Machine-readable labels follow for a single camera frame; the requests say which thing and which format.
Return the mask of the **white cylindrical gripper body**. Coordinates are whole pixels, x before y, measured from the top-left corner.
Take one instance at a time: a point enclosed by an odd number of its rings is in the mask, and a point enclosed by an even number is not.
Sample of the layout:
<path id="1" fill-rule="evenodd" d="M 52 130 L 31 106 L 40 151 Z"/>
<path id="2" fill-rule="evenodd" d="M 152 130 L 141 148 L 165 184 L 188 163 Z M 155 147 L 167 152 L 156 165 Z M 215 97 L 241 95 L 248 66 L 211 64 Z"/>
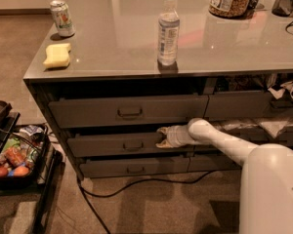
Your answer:
<path id="1" fill-rule="evenodd" d="M 166 141 L 173 148 L 196 144 L 196 140 L 188 133 L 187 125 L 169 127 L 166 133 Z"/>

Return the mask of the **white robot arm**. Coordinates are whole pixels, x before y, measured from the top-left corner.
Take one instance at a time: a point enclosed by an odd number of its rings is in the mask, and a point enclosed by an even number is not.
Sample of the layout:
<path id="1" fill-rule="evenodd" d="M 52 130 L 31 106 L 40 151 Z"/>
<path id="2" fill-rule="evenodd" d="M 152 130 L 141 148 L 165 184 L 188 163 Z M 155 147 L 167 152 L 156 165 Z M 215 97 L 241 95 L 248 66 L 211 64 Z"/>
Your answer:
<path id="1" fill-rule="evenodd" d="M 209 144 L 241 166 L 239 234 L 293 234 L 292 149 L 228 135 L 200 118 L 158 131 L 159 148 Z"/>

